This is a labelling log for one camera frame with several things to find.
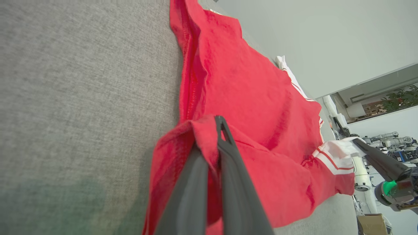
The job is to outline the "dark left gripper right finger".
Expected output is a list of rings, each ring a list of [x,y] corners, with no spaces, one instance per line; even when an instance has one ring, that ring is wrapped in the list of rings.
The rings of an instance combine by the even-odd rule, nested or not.
[[[221,160],[221,196],[225,235],[273,235],[236,142],[223,116],[215,116]]]

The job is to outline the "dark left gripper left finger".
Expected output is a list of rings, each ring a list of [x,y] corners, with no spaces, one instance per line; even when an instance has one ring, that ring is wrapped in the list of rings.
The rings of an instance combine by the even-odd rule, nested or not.
[[[208,163],[193,145],[155,235],[204,235],[207,223]]]

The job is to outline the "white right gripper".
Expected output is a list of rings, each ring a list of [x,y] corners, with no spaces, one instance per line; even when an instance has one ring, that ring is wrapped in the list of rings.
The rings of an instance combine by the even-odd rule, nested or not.
[[[361,139],[355,138],[352,142],[366,154],[367,161],[385,180],[375,187],[378,202],[396,212],[418,212],[417,167],[407,167]]]

